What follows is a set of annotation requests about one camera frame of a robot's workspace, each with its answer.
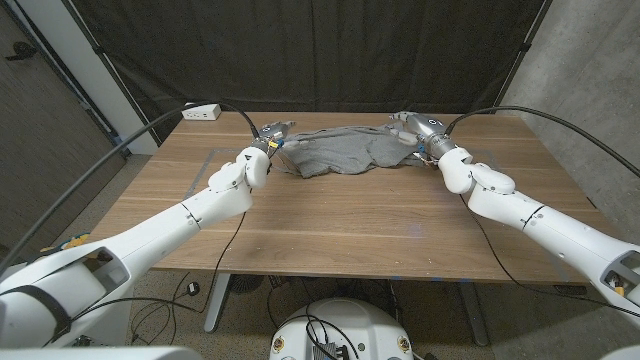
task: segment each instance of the electrical outlet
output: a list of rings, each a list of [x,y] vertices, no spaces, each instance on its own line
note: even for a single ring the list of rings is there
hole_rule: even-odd
[[[215,120],[219,115],[220,105],[218,104],[202,105],[182,112],[182,116],[186,120]]]

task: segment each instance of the gray wall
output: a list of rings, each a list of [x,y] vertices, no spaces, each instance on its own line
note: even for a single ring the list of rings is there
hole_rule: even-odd
[[[507,104],[566,119],[640,167],[640,0],[554,0]],[[570,130],[518,115],[623,238],[640,244],[640,180]]]

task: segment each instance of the wooden table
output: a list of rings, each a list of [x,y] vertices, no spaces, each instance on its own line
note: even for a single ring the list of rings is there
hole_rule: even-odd
[[[292,132],[382,125],[388,114],[250,113],[256,126],[294,120]],[[437,116],[449,123],[454,115]],[[518,117],[479,115],[456,127],[454,140],[509,176],[517,188],[615,236],[575,182]],[[127,230],[204,189],[220,166],[251,141],[244,120],[183,120],[92,232],[92,240]],[[401,166],[361,175],[311,179],[272,171],[253,192],[236,239],[220,263],[228,273],[503,282],[509,279],[442,174]],[[240,216],[205,229],[157,269],[213,270]],[[482,219],[505,267],[525,283],[584,283],[521,232]]]

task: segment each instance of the plug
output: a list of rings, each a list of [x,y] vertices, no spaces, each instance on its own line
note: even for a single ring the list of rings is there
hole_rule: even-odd
[[[187,294],[189,296],[196,296],[198,295],[198,293],[200,292],[200,284],[198,284],[197,282],[192,282],[191,284],[187,285]]]
[[[182,116],[186,120],[216,120],[220,116],[220,105],[210,104],[194,107],[188,110],[182,111]]]

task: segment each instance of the gray cloth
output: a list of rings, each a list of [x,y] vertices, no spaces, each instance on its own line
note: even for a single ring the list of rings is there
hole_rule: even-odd
[[[277,156],[283,162],[276,169],[309,178],[330,171],[360,174],[374,167],[399,164],[423,166],[412,155],[416,146],[407,146],[389,133],[402,130],[402,123],[368,127],[346,126],[290,135]]]

